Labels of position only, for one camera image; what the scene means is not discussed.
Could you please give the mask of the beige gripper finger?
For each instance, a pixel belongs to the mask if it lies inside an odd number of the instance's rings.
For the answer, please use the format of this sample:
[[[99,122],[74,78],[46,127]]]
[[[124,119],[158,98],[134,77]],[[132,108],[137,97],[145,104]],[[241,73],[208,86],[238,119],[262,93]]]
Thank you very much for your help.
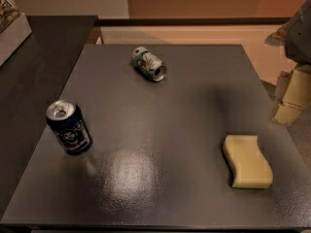
[[[268,35],[264,42],[270,46],[283,46],[289,28],[289,22],[281,25],[276,31]]]
[[[290,72],[282,71],[275,89],[272,120],[292,124],[311,103],[311,66],[297,64]]]

